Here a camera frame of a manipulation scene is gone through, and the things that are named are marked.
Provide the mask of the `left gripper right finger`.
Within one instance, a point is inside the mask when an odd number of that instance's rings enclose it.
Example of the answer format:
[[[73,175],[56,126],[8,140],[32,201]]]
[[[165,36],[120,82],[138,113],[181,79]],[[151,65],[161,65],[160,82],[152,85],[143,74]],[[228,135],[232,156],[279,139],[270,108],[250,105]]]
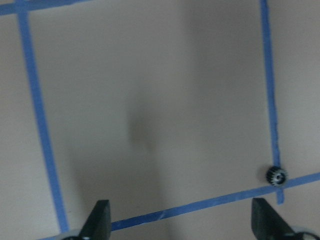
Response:
[[[257,240],[294,240],[295,231],[264,198],[251,202],[251,230]]]

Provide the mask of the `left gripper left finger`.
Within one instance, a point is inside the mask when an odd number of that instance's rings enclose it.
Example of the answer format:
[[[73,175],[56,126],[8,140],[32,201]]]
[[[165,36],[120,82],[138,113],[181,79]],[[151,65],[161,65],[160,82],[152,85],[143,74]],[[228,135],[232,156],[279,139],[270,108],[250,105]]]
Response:
[[[80,240],[108,240],[111,236],[109,200],[98,200],[78,234]]]

